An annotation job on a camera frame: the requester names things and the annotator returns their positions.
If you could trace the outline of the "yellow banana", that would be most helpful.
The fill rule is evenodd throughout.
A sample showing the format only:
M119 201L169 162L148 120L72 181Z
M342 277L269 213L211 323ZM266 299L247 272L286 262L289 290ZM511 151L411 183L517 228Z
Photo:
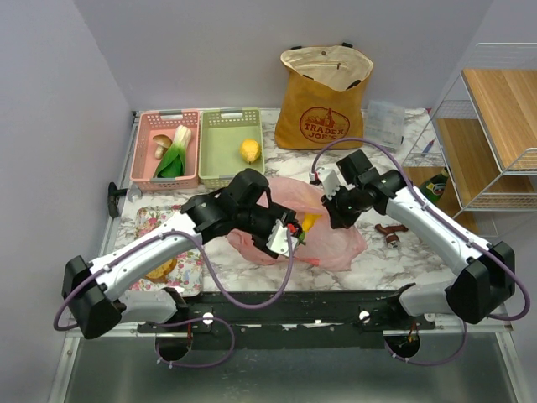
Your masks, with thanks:
M301 223L302 230L305 233L308 233L315 226L315 223L320 218L321 218L320 214L306 213Z

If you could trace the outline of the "yellow lemon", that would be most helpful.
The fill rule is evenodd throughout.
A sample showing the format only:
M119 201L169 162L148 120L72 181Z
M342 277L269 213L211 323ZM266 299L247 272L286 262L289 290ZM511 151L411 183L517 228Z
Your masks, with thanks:
M260 158L262 147L261 144L254 139L245 139L240 144L239 153L246 163L252 164Z

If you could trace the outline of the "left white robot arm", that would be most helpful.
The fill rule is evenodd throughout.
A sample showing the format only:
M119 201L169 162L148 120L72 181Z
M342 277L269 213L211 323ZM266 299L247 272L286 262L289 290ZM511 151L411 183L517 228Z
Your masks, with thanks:
M193 196L165 223L129 245L86 262L81 256L65 266L61 295L75 327L95 339L120 322L158 322L169 332L185 325L178 292L130 296L130 288L147 273L192 249L237 229L251 235L266 255L291 258L303 228L294 210L273 201L268 179L246 169L227 185Z

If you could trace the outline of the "brown toy mushroom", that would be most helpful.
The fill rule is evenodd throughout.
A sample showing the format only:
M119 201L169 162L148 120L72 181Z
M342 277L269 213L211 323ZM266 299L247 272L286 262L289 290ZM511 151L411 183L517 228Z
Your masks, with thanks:
M153 137L153 141L156 144L154 158L157 160L161 160L166 151L172 145L172 140L167 135L158 134Z

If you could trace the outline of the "green leek vegetable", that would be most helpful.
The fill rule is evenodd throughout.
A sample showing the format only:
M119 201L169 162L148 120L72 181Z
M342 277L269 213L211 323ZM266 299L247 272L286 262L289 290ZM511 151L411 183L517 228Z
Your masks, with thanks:
M183 125L177 127L173 141L160 160L154 172L154 177L175 178L185 173L186 151L191 137L192 131L190 128Z

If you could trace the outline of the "pink plastic grocery bag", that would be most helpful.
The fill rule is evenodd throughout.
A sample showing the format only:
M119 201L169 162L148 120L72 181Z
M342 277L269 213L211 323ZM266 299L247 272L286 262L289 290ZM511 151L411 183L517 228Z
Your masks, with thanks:
M305 262L329 271L347 271L352 261L367 248L355 228L332 229L328 211L321 204L321 189L289 177L268 179L273 202L296 211L302 223L306 213L320 214L315 226L305 234L305 244L294 253L294 261Z

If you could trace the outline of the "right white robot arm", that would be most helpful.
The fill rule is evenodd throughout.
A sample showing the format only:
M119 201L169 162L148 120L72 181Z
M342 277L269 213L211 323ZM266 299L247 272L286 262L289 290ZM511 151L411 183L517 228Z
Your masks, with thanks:
M386 308L392 327L406 328L424 314L453 314L477 324L514 294L514 251L507 244L492 245L466 230L428 201L399 167L379 174L361 150L336 166L314 165L310 171L312 183L323 187L321 202L333 228L350 228L373 209L407 227L455 276L397 291L397 301Z

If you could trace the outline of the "yellow Trader Joe's tote bag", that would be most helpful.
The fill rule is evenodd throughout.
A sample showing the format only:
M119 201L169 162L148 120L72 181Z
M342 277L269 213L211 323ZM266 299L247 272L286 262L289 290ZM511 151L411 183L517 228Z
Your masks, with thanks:
M294 47L280 56L289 79L275 126L281 149L361 147L362 100L373 62L352 45Z

